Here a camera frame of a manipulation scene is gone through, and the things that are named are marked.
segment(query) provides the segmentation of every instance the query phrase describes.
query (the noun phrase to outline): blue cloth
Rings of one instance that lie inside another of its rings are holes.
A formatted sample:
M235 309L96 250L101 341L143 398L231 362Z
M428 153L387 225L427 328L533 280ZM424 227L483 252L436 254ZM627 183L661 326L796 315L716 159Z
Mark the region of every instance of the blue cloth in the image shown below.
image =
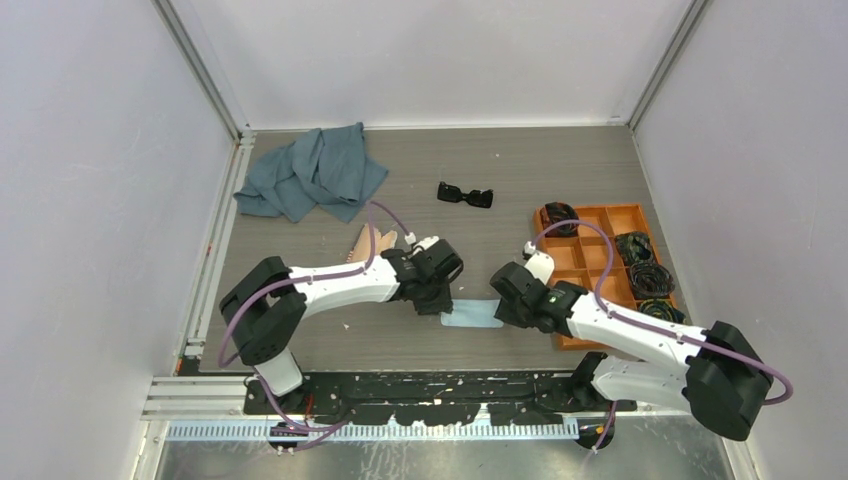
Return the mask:
M500 300L454 300L453 312L442 312L446 327L500 328L503 322L495 318Z
M365 153L362 123L316 128L262 155L234 197L239 213L296 223L317 204L347 223L388 173Z

